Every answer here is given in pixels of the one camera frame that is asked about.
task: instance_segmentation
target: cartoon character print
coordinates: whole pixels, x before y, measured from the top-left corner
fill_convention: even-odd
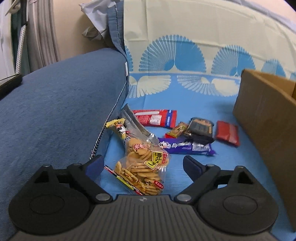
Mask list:
[[[120,136],[125,139],[126,138],[126,129],[123,124],[117,123],[115,124],[116,130],[119,132]]]
[[[171,144],[168,143],[168,142],[165,142],[165,141],[162,141],[159,143],[159,146],[162,148],[162,149],[170,149],[171,148]]]

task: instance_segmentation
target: brown cardboard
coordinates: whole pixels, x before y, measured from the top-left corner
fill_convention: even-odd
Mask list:
[[[296,230],[296,86],[245,69],[233,114],[269,169]]]

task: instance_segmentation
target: alpenliebe candy bag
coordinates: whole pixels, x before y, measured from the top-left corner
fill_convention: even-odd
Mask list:
[[[206,156],[216,154],[211,144],[203,145],[184,136],[178,138],[159,138],[159,146],[169,154],[197,154]]]
[[[152,143],[131,137],[126,141],[126,154],[114,171],[130,189],[140,195],[158,195],[164,189],[168,153]]]
[[[143,126],[159,126],[174,128],[176,126],[176,110],[133,110]]]
[[[224,121],[217,121],[216,139],[239,146],[238,127]]]

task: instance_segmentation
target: cracker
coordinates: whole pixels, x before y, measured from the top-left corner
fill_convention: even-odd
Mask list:
[[[145,164],[142,166],[131,166],[132,167],[132,169],[149,169],[149,170],[151,170],[149,167],[147,167]]]
[[[126,169],[129,170],[129,171],[131,170],[131,164],[128,161],[128,159],[126,160]]]
[[[152,152],[151,151],[149,151],[148,152],[148,154],[142,159],[143,161],[147,161],[147,160],[149,160],[151,158],[151,160],[152,160]]]
[[[145,168],[145,169],[131,169],[131,172],[152,172],[150,168]]]
[[[135,147],[134,147],[133,148],[133,151],[142,156],[142,155],[145,155],[145,153],[148,151],[148,149],[147,148],[135,149]]]
[[[136,177],[139,179],[139,181],[142,181],[142,182],[144,181],[144,178],[145,178],[145,177],[141,177],[141,176],[139,176],[138,173],[135,174],[135,175],[136,175]]]
[[[147,149],[146,153],[140,157],[140,159],[144,159],[147,155],[149,155],[151,151]]]
[[[131,178],[131,176],[127,175],[127,174],[124,174],[124,176],[129,179],[131,182],[133,182],[133,179]]]
[[[135,158],[135,159],[140,159],[140,155],[134,151],[130,152],[128,155],[127,155],[128,158]]]
[[[152,185],[147,185],[147,187],[146,187],[146,188],[148,188],[148,189],[154,189],[154,190],[156,190],[156,189],[157,189],[155,186],[152,186]]]
[[[137,138],[130,138],[128,143],[127,143],[127,147],[130,151],[133,151],[133,147],[135,144],[142,144],[142,141],[137,139]]]
[[[151,178],[144,178],[144,181],[147,183],[154,183],[154,181],[160,181],[160,177],[151,177]]]
[[[117,174],[120,174],[120,173],[121,173],[121,168],[122,168],[121,163],[120,163],[120,161],[118,161],[118,162],[116,163],[116,165],[115,165],[115,169],[114,169],[114,171],[115,171]]]
[[[154,192],[154,193],[159,193],[159,190],[152,189],[152,188],[146,188],[146,192]]]
[[[125,177],[124,175],[120,174],[120,176],[125,180],[127,181],[129,184],[133,185],[133,183],[127,178]]]
[[[150,191],[146,191],[145,194],[149,194],[149,195],[158,195],[158,193],[156,193],[156,192],[150,192]]]
[[[133,166],[135,166],[135,167],[139,167],[139,166],[146,167],[146,164],[144,164],[144,163],[142,163],[142,162],[134,162],[134,163],[133,163]]]
[[[153,173],[153,172],[138,172],[137,175],[140,177],[148,177],[148,178],[159,177],[157,173]]]
[[[129,170],[122,168],[122,170],[129,176],[134,177],[134,174],[132,174]]]

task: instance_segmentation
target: red candy bar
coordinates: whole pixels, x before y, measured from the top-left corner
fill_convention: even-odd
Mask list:
[[[224,121],[217,121],[216,139],[239,146],[238,127]]]
[[[160,126],[174,128],[176,126],[176,110],[133,110],[143,126]]]

